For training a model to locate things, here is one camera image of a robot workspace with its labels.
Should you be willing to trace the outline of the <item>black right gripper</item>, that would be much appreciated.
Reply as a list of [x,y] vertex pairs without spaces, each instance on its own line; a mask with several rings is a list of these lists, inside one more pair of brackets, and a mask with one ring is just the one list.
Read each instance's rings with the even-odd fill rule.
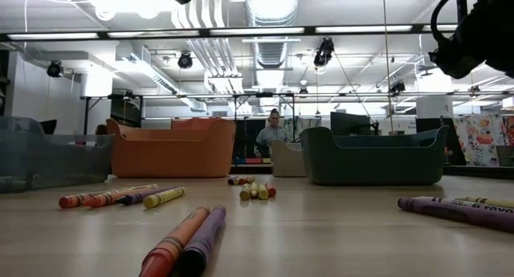
[[481,63],[513,77],[513,41],[509,39],[437,39],[438,48],[429,53],[430,61],[454,79],[469,75]]

